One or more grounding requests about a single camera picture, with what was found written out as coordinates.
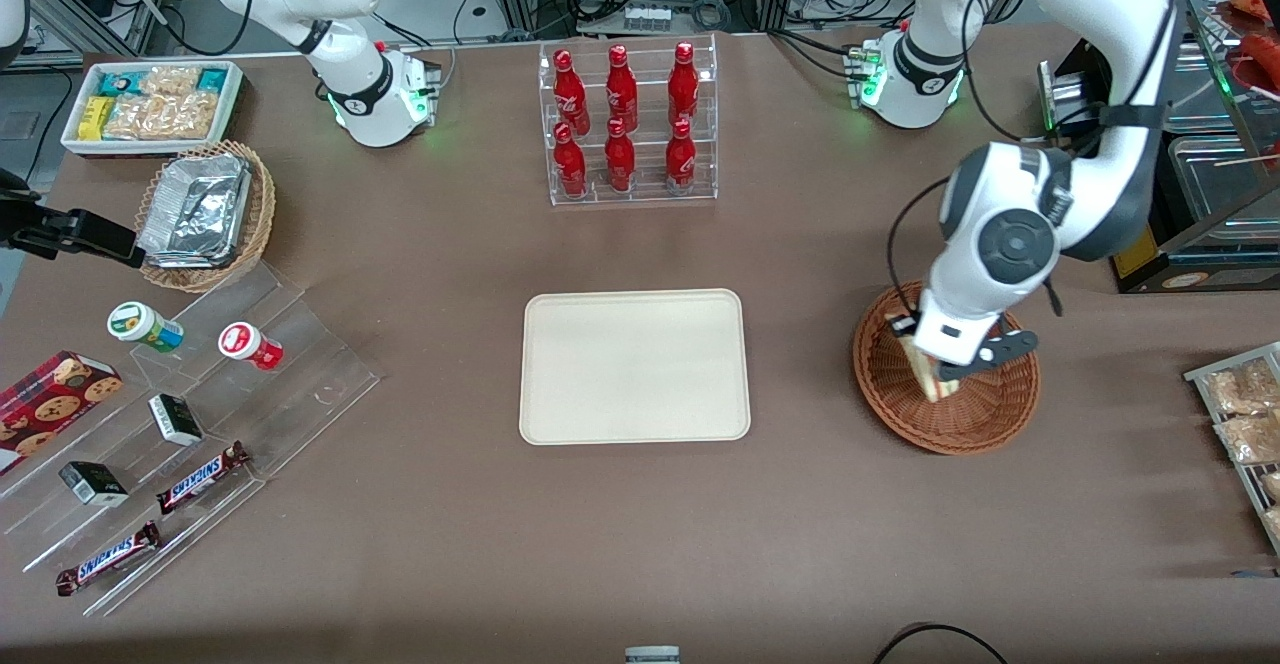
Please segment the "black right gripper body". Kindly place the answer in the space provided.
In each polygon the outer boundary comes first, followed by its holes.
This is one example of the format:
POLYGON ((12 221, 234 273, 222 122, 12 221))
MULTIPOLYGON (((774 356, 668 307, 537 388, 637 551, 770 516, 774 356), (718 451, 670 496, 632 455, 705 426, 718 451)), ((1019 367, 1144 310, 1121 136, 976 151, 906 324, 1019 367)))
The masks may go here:
POLYGON ((23 178, 1 169, 1 248, 58 257, 63 212, 42 207, 23 178))

